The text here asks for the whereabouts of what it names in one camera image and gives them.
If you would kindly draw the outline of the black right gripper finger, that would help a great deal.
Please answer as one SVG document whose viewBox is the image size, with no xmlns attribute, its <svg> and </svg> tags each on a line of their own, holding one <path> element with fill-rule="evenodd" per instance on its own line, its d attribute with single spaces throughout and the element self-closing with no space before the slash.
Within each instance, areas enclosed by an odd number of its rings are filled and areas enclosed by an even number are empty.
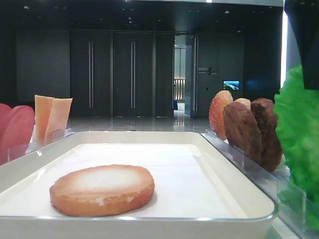
<svg viewBox="0 0 319 239">
<path fill-rule="evenodd" d="M 287 0 L 284 10 L 291 23 L 303 68 L 304 88 L 319 88 L 319 2 Z"/>
</svg>

